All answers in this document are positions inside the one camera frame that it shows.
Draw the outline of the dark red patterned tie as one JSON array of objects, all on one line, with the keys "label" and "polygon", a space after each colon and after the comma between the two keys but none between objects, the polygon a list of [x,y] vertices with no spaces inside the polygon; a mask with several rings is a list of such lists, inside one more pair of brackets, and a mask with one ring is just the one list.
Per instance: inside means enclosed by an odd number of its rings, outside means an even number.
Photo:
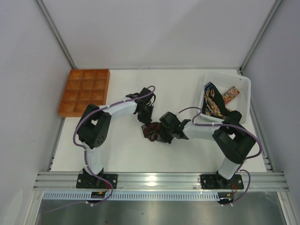
[{"label": "dark red patterned tie", "polygon": [[163,131],[164,126],[160,122],[153,122],[149,124],[144,124],[141,126],[142,134],[144,138],[149,139],[151,142],[157,141],[164,143],[163,138],[160,133]]}]

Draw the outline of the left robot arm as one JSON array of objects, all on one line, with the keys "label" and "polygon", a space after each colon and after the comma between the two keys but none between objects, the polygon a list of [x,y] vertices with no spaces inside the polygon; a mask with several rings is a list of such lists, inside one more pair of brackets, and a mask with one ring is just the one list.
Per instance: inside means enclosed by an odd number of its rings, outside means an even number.
[{"label": "left robot arm", "polygon": [[107,138],[110,124],[118,118],[134,114],[141,123],[151,123],[153,103],[156,100],[154,91],[155,86],[152,85],[110,105],[90,103],[86,107],[75,128],[73,143],[84,150],[82,181],[89,182],[89,187],[112,187],[111,182],[104,178],[100,146]]}]

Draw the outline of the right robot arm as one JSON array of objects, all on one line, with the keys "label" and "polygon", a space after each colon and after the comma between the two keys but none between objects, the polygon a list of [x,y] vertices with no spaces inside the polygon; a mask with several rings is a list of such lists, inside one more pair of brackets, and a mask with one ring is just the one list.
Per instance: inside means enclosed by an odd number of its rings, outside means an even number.
[{"label": "right robot arm", "polygon": [[175,114],[167,112],[159,119],[162,128],[157,141],[171,143],[173,138],[214,140],[225,156],[214,180],[219,187],[225,188],[258,143],[258,139],[239,123],[240,118],[234,115],[219,124],[197,124],[188,119],[181,121]]}]

